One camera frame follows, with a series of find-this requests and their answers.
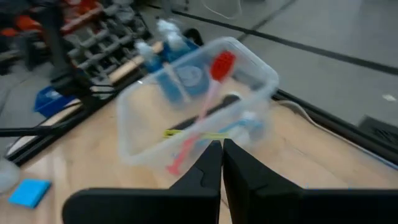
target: blue bin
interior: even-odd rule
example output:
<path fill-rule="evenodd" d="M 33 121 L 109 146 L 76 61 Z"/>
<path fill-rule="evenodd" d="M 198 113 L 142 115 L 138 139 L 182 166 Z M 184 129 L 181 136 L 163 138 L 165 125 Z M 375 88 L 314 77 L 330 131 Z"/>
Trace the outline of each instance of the blue bin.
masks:
<path fill-rule="evenodd" d="M 49 118 L 61 111 L 65 105 L 74 99 L 75 97 L 73 96 L 62 96 L 51 86 L 48 86 L 37 93 L 34 111 Z"/>

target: wooden table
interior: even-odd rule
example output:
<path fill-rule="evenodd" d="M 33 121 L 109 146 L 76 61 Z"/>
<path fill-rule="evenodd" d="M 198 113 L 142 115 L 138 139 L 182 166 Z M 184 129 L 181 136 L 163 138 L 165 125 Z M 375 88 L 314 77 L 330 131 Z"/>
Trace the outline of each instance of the wooden table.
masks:
<path fill-rule="evenodd" d="M 234 81 L 226 84 L 231 88 L 240 88 L 239 85 Z M 137 99 L 148 96 L 151 88 L 154 87 L 143 88 Z M 0 223 L 62 223 L 60 211 L 65 199 L 88 187 L 154 189 L 167 188 L 173 183 L 160 179 L 145 167 L 121 162 L 117 152 L 115 104 L 110 102 L 22 167 L 22 178 L 48 179 L 53 186 L 35 210 L 10 205 L 8 194 L 2 195 Z M 398 187 L 396 170 L 319 130 L 290 109 L 273 105 L 271 118 L 269 137 L 258 144 L 261 148 L 253 154 L 296 184 L 308 188 Z M 157 119 L 156 122 L 163 122 L 159 116 Z M 221 204 L 220 223 L 231 223 L 225 203 Z"/>

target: blue sponge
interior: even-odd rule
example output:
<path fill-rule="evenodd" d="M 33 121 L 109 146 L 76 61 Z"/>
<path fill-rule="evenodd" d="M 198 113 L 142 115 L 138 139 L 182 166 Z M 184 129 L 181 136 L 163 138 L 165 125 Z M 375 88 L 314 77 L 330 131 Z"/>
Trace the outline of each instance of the blue sponge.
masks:
<path fill-rule="evenodd" d="M 48 180 L 25 179 L 8 198 L 8 202 L 35 208 L 50 186 L 51 182 Z"/>

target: pink handle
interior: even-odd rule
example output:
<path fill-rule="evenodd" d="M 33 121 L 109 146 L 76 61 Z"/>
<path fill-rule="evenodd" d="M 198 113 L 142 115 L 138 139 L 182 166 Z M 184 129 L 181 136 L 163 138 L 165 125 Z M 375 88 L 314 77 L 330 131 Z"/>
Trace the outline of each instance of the pink handle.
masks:
<path fill-rule="evenodd" d="M 221 86 L 220 84 L 221 83 L 216 80 L 211 80 L 210 89 L 207 92 L 205 104 L 203 105 L 201 111 L 199 112 L 199 115 L 198 115 L 197 120 L 195 121 L 195 124 L 201 122 L 205 118 L 206 112 L 207 112 L 208 108 L 210 107 L 211 102 L 213 101 L 213 98 L 216 96 L 216 94 L 218 93 L 218 91 L 220 89 L 220 86 Z M 199 139 L 199 137 L 200 137 L 200 134 L 194 134 L 192 137 L 188 138 L 187 140 L 185 140 L 183 142 L 181 152 L 178 154 L 177 158 L 174 159 L 173 164 L 171 166 L 167 166 L 167 170 L 171 174 L 179 175 L 180 172 L 178 171 L 178 168 L 180 167 L 180 165 L 182 164 L 182 162 L 188 155 L 189 151 L 191 150 L 191 148 L 194 145 L 194 143 L 196 142 L 196 140 Z"/>

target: spray bottle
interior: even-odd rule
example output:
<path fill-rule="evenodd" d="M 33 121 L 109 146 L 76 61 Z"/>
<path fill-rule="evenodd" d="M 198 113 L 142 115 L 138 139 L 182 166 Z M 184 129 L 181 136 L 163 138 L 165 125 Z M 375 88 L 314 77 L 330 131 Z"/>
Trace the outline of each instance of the spray bottle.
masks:
<path fill-rule="evenodd" d="M 136 49 L 138 49 L 138 52 L 144 58 L 144 66 L 148 72 L 154 73 L 162 69 L 162 61 L 160 57 L 155 54 L 151 46 L 147 45 L 144 41 L 139 40 L 136 42 Z M 171 103 L 182 102 L 183 98 L 178 86 L 167 73 L 158 75 L 156 80 L 164 95 Z"/>
<path fill-rule="evenodd" d="M 157 25 L 164 38 L 163 57 L 168 62 L 172 63 L 198 48 L 180 33 L 180 29 L 175 24 L 160 20 Z M 204 95 L 209 88 L 210 79 L 205 72 L 204 62 L 199 58 L 194 62 L 188 61 L 175 68 L 175 74 L 191 97 Z"/>
<path fill-rule="evenodd" d="M 7 192 L 18 183 L 20 170 L 18 166 L 0 155 L 0 194 Z"/>
<path fill-rule="evenodd" d="M 178 35 L 182 36 L 180 29 L 172 22 L 165 21 L 163 19 L 159 19 L 157 21 L 157 29 L 159 33 L 161 34 L 163 41 L 164 41 L 164 52 L 170 51 L 169 44 L 167 43 L 167 34 L 171 32 L 176 32 Z M 185 43 L 188 45 L 188 47 L 191 50 L 196 50 L 199 48 L 196 44 L 194 44 L 191 40 L 188 40 L 187 38 L 183 37 Z"/>

